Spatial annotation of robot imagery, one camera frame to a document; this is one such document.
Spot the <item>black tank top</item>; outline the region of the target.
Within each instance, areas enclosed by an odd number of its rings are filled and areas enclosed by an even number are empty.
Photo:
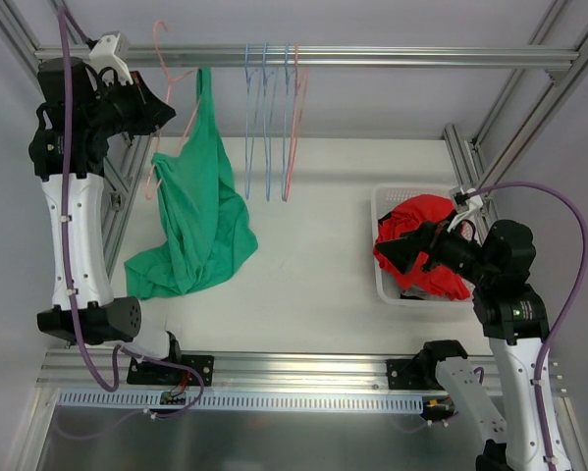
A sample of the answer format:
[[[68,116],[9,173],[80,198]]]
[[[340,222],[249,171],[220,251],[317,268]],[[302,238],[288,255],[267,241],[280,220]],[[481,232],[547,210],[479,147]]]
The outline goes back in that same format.
[[[402,203],[378,220],[376,241],[392,240],[405,233],[415,231],[421,223],[432,220],[438,215],[440,215],[439,211],[421,209],[415,203]],[[420,254],[417,257],[413,269],[407,275],[401,274],[377,250],[374,250],[374,256],[381,270],[393,278],[402,297],[423,300],[437,299],[445,293],[446,279],[450,280],[453,277],[452,275],[447,276],[442,268],[435,269],[430,273],[423,273],[421,266],[427,259],[425,254]]]

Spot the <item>red tank top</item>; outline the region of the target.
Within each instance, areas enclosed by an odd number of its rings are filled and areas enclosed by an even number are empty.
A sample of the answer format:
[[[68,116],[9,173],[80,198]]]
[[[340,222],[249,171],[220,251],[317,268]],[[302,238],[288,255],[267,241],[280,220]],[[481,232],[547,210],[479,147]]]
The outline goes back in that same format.
[[[449,268],[437,264],[423,269],[436,224],[453,211],[454,205],[446,197],[424,193],[395,205],[377,219],[373,255],[402,294],[444,301],[466,301],[471,297],[464,280]]]

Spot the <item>pink hanger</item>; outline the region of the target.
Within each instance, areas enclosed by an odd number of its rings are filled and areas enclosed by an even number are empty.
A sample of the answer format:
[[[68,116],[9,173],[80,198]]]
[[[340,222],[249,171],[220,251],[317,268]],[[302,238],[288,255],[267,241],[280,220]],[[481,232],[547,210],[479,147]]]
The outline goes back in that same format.
[[[297,43],[290,54],[291,92],[287,150],[289,151],[286,202],[289,201],[293,182],[294,163],[297,155],[299,131],[308,90],[308,70],[301,66],[301,47]]]
[[[164,77],[165,77],[165,80],[167,82],[165,103],[168,105],[171,105],[171,97],[172,97],[172,93],[173,93],[173,89],[174,89],[175,84],[177,82],[182,81],[183,79],[189,77],[190,75],[194,74],[197,71],[197,69],[188,70],[187,72],[182,73],[176,77],[173,76],[173,74],[171,73],[171,69],[168,67],[166,60],[164,58],[164,54],[162,52],[161,41],[160,41],[161,29],[164,30],[165,32],[169,32],[167,24],[163,20],[158,20],[157,22],[155,22],[155,24],[153,25],[153,28],[152,28],[153,44],[154,44],[154,49],[155,49],[155,52],[156,52],[156,55],[157,55],[157,58],[159,61],[160,69],[162,70]],[[178,145],[178,150],[180,150],[180,148],[182,147],[181,146],[182,139],[185,139],[185,137],[187,137],[188,131],[190,130],[191,126],[193,125],[197,110],[200,105],[200,100],[201,99],[198,99],[197,104],[195,105],[195,109],[192,112],[192,115],[187,123],[185,131],[182,134],[181,142]],[[155,134],[154,154],[156,154],[159,151],[161,139],[162,139],[162,128],[159,129],[159,131]],[[152,181],[153,181],[154,177],[155,177],[155,165],[152,163],[150,165],[150,169],[148,171],[147,179],[146,179],[146,183],[145,183],[145,187],[144,187],[144,197],[146,200],[152,200],[154,198],[154,196],[156,196],[156,193],[162,183],[162,180],[158,180],[156,182],[156,184],[153,185]]]

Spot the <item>blue hanger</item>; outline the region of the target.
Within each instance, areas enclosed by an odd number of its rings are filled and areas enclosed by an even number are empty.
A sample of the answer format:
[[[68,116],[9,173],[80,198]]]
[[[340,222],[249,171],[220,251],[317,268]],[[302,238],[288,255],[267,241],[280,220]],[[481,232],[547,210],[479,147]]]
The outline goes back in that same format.
[[[243,193],[246,200],[250,197],[251,191],[251,174],[253,164],[253,146],[254,137],[250,135],[250,112],[253,110],[250,103],[250,92],[252,89],[252,78],[256,72],[249,65],[250,44],[247,43],[243,54],[243,68],[246,86],[246,101],[245,101],[245,116],[244,116],[244,179],[243,179]]]
[[[288,128],[289,128],[289,110],[290,110],[290,92],[291,92],[291,72],[290,72],[290,54],[291,44],[287,43],[284,51],[284,90],[285,90],[285,101],[283,111],[283,125],[282,125],[282,173],[281,173],[281,200],[286,202],[286,185],[288,176],[288,162],[289,162],[289,151],[287,150],[288,142]]]
[[[269,135],[269,128],[271,126],[271,118],[268,112],[268,85],[271,73],[268,72],[267,53],[269,44],[265,43],[262,50],[261,58],[261,73],[262,73],[262,130],[263,130],[263,144],[265,157],[265,198],[267,201],[271,199],[271,175],[272,175],[272,144],[271,136]]]

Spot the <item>green tank top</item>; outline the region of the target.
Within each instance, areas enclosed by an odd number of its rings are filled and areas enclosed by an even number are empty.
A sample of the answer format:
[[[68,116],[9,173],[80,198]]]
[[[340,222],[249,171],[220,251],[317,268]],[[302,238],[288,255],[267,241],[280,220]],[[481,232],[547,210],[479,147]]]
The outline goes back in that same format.
[[[124,264],[127,294],[141,300],[213,288],[258,248],[217,126],[210,69],[197,72],[195,92],[198,107],[188,141],[176,156],[152,157],[166,240]]]

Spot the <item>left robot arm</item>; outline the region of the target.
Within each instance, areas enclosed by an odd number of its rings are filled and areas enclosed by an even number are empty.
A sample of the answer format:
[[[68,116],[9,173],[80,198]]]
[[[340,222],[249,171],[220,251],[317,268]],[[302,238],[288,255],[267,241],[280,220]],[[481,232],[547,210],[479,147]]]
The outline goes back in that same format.
[[[175,383],[184,371],[176,337],[146,322],[135,297],[111,289],[101,203],[110,138],[150,135],[176,112],[140,73],[121,79],[111,66],[95,71],[76,57],[41,64],[37,79],[44,101],[28,153],[50,212],[55,263],[51,306],[37,327],[71,343],[127,348],[150,360],[160,383]]]

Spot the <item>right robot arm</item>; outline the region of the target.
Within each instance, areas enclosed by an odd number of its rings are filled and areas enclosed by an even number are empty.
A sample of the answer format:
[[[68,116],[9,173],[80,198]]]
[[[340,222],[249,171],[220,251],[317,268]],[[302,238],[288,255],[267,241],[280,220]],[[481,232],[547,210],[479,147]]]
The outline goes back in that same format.
[[[500,220],[477,242],[446,221],[425,222],[376,249],[402,274],[424,253],[424,270],[443,266],[473,286],[473,310],[495,358],[505,410],[498,411],[475,378],[457,340],[424,343],[407,370],[425,387],[447,392],[460,415],[472,421],[484,444],[476,469],[571,469],[550,384],[546,307],[527,282],[536,255],[530,229]]]

